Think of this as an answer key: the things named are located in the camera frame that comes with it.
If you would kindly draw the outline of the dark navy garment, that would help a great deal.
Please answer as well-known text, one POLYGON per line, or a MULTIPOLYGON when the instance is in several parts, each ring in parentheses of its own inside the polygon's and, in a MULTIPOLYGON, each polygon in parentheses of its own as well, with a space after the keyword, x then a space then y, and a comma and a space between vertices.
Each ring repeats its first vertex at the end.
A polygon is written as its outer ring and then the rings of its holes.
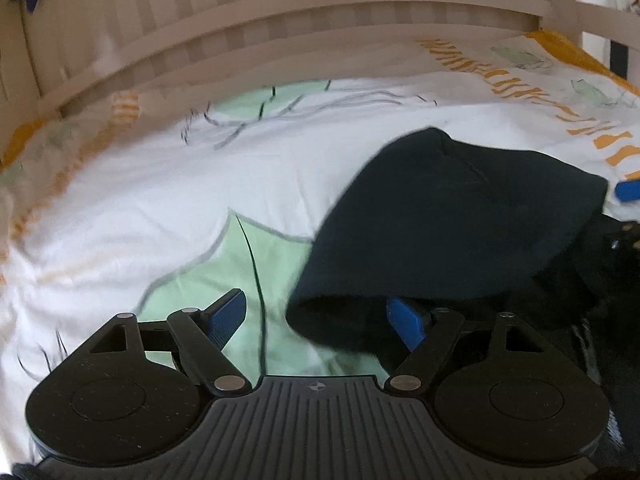
POLYGON ((590 228, 608 182, 536 152, 435 128, 387 144, 323 221, 286 319, 318 344, 382 354, 387 300, 472 318, 510 311, 639 406, 639 303, 596 310, 590 228))

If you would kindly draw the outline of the white wooden bed frame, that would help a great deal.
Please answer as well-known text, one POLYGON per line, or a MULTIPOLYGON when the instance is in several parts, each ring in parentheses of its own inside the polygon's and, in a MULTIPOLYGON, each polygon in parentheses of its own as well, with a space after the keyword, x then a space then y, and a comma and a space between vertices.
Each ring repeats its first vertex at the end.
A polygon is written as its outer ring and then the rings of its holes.
POLYGON ((226 53, 286 37, 448 34, 536 27, 636 48, 628 0, 1 0, 1 130, 103 93, 202 79, 226 53))

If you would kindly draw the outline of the white patterned duvet cover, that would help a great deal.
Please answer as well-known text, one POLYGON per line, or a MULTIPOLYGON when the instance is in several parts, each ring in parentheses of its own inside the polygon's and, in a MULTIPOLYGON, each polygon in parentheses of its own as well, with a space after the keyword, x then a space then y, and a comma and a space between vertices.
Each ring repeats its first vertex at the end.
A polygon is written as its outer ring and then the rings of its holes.
POLYGON ((397 39, 204 70, 36 130, 1 174, 1 466, 38 456, 29 393, 119 312, 248 299, 228 356, 250 377, 381 375, 294 333, 285 305, 361 167, 425 127, 639 174, 639 89, 552 32, 397 39))

